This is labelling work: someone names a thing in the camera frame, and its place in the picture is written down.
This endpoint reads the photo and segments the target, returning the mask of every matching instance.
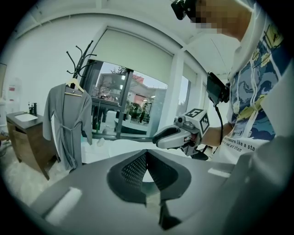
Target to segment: gray bathrobe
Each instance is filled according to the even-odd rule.
[[[82,97],[67,95],[65,92],[74,92]],[[54,115],[58,153],[66,170],[82,166],[81,130],[85,131],[88,143],[92,144],[91,108],[92,99],[86,91],[82,93],[65,84],[49,91],[44,112],[43,137],[51,140],[51,117]]]

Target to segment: roller shade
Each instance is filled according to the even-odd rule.
[[[92,60],[121,65],[168,84],[172,56],[135,36],[108,29],[95,47]]]
[[[197,74],[186,63],[184,63],[183,76],[187,78],[191,83],[196,83]]]

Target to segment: graphic t-shirt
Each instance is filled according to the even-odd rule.
[[[293,61],[283,36],[256,3],[228,77],[231,86],[227,119],[233,130],[223,138],[214,154],[215,161],[236,164],[240,155],[255,151],[275,137],[260,103],[288,66],[293,66]]]

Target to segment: sink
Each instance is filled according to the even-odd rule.
[[[29,114],[29,113],[25,113],[25,114],[17,115],[17,116],[15,116],[15,118],[21,122],[28,122],[28,121],[37,119],[38,117],[36,117],[32,114]]]

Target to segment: ceiling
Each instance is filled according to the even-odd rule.
[[[179,21],[170,7],[172,0],[43,0],[36,4],[16,28],[21,36],[34,27],[79,13],[106,13],[133,18],[164,32],[194,56],[203,68],[226,74],[232,67],[236,39],[203,33],[188,17]]]

